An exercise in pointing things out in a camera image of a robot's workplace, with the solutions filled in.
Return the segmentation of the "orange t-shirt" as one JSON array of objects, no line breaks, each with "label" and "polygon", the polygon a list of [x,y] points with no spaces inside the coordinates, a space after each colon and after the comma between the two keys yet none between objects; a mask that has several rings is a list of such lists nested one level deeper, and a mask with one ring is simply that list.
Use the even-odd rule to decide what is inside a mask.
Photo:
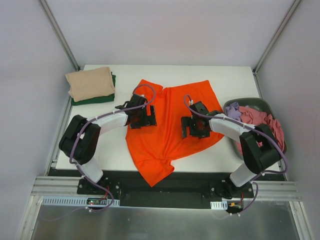
[{"label": "orange t-shirt", "polygon": [[142,79],[138,85],[136,93],[153,100],[156,125],[129,127],[125,139],[135,167],[148,185],[154,187],[174,171],[173,160],[204,151],[224,137],[211,132],[202,139],[183,138],[181,118],[191,114],[184,103],[185,95],[195,102],[203,102],[211,111],[222,111],[222,108],[208,80],[164,88]]}]

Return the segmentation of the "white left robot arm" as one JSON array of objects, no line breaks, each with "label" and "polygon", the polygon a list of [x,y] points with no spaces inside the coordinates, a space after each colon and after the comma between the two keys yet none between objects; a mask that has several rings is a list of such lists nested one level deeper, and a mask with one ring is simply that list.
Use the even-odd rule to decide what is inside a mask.
[{"label": "white left robot arm", "polygon": [[63,133],[58,148],[76,166],[82,176],[88,178],[88,188],[99,195],[105,191],[106,183],[101,178],[103,170],[95,160],[99,137],[116,128],[130,129],[156,126],[155,106],[138,94],[129,101],[116,106],[111,112],[94,117],[75,115]]}]

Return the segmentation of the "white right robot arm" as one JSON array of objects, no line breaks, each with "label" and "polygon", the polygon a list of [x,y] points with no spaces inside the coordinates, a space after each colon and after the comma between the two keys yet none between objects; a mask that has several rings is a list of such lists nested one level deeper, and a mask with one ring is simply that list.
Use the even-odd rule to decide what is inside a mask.
[{"label": "white right robot arm", "polygon": [[241,145],[243,163],[227,178],[225,192],[230,197],[237,197],[243,191],[243,185],[255,180],[264,173],[284,174],[285,171],[267,170],[276,162],[287,161],[284,152],[266,124],[253,125],[228,117],[222,112],[209,112],[206,106],[198,101],[184,99],[185,106],[192,113],[191,117],[181,119],[182,135],[189,127],[190,136],[206,138],[211,132],[222,134]]}]

